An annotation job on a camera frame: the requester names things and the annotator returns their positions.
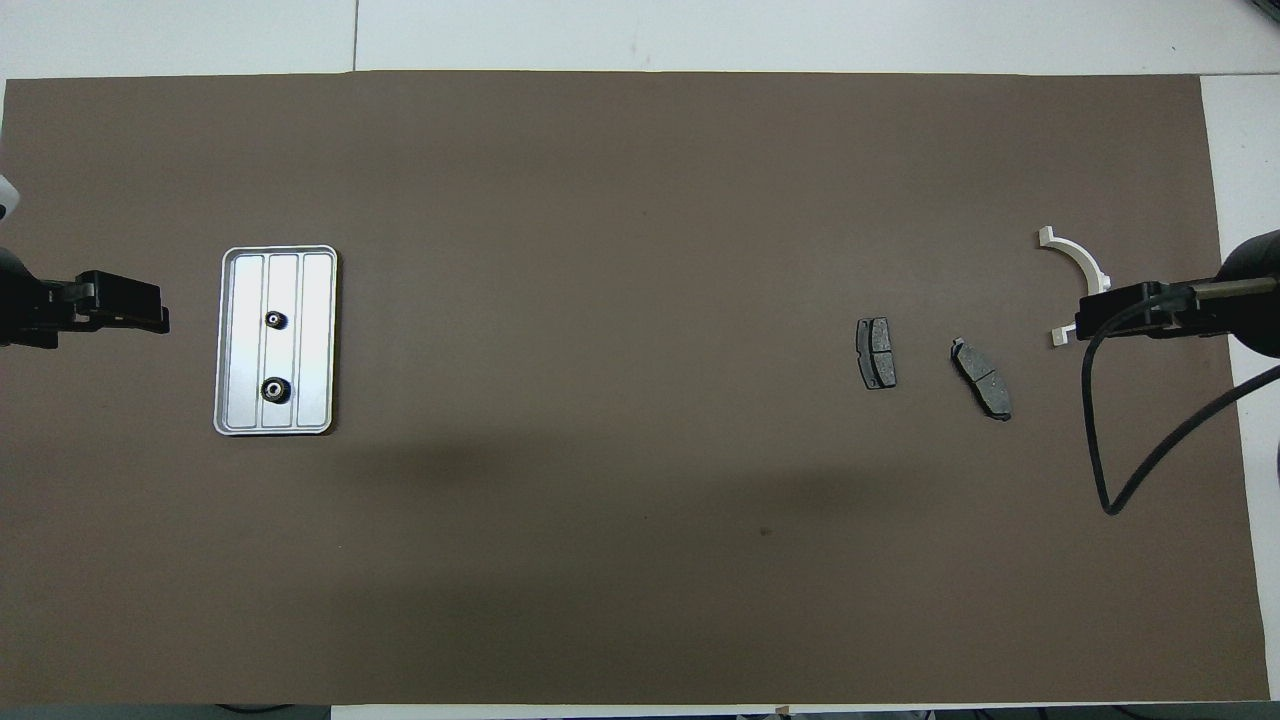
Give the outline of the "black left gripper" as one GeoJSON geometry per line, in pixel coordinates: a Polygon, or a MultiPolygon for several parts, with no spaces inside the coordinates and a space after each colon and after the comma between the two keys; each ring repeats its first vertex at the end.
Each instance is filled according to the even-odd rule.
{"type": "Polygon", "coordinates": [[[82,272],[76,281],[41,281],[1,250],[1,345],[54,350],[63,332],[101,329],[168,334],[161,288],[101,270],[82,272]]]}

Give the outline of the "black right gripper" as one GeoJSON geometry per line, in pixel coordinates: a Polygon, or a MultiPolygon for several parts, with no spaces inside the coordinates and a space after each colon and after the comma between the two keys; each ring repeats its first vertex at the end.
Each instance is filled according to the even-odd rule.
{"type": "MultiPolygon", "coordinates": [[[[1174,290],[1194,290],[1194,299],[1167,314],[1158,306],[1147,307],[1117,324],[1108,337],[1153,331],[1157,340],[1229,334],[1257,354],[1277,357],[1277,273],[1279,232],[1271,231],[1234,249],[1216,275],[1171,286],[1174,290]],[[1172,325],[1165,328],[1167,315],[1172,325]]],[[[1079,299],[1075,338],[1092,340],[1114,316],[1166,290],[1165,283],[1140,282],[1079,299]]]]}

